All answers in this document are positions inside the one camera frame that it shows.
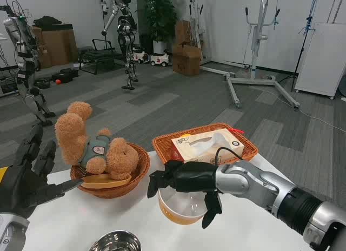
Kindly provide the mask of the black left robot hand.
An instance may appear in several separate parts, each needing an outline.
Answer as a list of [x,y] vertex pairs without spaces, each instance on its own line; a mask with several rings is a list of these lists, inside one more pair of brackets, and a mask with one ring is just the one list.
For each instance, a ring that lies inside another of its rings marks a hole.
[[42,137],[43,127],[34,125],[19,145],[13,164],[2,168],[1,213],[27,219],[40,204],[62,197],[83,183],[82,179],[73,179],[48,184],[48,175],[55,164],[56,143],[51,140],[40,150]]

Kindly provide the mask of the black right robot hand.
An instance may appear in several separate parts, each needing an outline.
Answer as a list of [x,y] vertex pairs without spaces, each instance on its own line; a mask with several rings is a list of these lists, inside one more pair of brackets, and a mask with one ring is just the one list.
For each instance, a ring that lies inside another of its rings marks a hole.
[[176,193],[202,193],[206,211],[202,213],[202,228],[206,229],[217,214],[222,214],[219,190],[216,186],[217,166],[206,162],[182,162],[170,160],[164,170],[149,175],[147,198],[154,197],[162,189],[171,188]]

